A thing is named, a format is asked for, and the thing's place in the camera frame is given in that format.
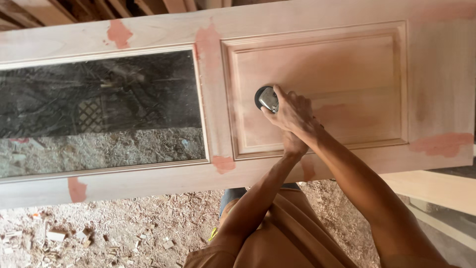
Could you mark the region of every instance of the wooden door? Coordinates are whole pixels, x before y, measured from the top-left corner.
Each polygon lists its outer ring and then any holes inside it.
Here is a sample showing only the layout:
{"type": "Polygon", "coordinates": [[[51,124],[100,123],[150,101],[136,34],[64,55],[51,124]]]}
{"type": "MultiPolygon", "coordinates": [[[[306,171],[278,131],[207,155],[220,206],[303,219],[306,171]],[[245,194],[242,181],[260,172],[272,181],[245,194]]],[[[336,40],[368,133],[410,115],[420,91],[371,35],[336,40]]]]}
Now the wooden door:
{"type": "MultiPolygon", "coordinates": [[[[0,179],[0,207],[250,186],[282,155],[279,83],[376,172],[470,165],[475,2],[292,0],[0,33],[0,69],[188,51],[205,159],[0,179]]],[[[331,178],[313,153],[288,182],[331,178]]]]}

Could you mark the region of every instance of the glass pane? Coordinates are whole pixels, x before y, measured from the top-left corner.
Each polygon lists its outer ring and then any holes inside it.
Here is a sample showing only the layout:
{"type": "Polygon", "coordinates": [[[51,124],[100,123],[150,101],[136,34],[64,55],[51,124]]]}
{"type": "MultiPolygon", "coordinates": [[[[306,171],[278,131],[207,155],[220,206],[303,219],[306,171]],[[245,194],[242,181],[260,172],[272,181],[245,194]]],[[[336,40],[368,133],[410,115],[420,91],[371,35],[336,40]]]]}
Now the glass pane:
{"type": "Polygon", "coordinates": [[[192,57],[0,71],[0,177],[204,159],[192,57]]]}

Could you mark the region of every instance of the brown t-shirt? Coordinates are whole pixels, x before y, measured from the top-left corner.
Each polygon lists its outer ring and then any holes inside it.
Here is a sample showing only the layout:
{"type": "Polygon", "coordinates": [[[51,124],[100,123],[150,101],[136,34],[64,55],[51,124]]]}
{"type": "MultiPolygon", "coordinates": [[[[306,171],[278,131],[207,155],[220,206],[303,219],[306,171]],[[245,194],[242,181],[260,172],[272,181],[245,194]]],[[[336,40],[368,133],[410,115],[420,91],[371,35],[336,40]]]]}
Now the brown t-shirt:
{"type": "MultiPolygon", "coordinates": [[[[223,222],[238,199],[222,213],[223,222]]],[[[448,268],[431,260],[392,256],[380,260],[382,268],[448,268]]],[[[189,253],[184,268],[356,268],[317,218],[303,192],[282,188],[258,229],[239,252],[215,245],[189,253]]]]}

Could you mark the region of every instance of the hand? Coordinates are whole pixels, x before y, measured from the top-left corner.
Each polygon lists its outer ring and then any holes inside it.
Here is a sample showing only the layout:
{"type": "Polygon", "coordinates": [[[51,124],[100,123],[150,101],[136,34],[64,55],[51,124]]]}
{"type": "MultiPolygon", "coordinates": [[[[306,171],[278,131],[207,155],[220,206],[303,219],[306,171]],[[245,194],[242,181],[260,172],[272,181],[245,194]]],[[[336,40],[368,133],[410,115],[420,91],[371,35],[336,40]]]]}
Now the hand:
{"type": "Polygon", "coordinates": [[[274,85],[273,89],[278,96],[279,110],[273,113],[262,106],[261,110],[266,118],[284,131],[312,132],[316,120],[312,116],[311,100],[298,96],[294,91],[286,94],[278,85],[274,85]]]}
{"type": "Polygon", "coordinates": [[[290,131],[283,131],[284,155],[295,156],[299,159],[307,153],[307,146],[301,139],[290,131]]]}

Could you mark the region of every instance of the jeans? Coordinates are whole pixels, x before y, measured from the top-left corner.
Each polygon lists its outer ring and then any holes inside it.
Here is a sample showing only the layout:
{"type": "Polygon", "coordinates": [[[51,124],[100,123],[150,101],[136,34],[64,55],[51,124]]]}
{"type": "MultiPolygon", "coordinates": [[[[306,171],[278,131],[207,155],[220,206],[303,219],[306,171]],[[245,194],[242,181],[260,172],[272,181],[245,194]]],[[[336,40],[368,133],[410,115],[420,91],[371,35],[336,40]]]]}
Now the jeans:
{"type": "MultiPolygon", "coordinates": [[[[285,183],[283,184],[283,186],[281,186],[281,188],[290,188],[290,189],[296,189],[299,191],[301,190],[301,188],[299,188],[298,184],[295,182],[285,183]]],[[[231,201],[237,198],[241,198],[245,194],[246,194],[246,189],[244,187],[226,189],[220,201],[220,217],[221,217],[221,213],[223,212],[223,210],[225,209],[225,206],[228,203],[230,203],[231,201]]]]}

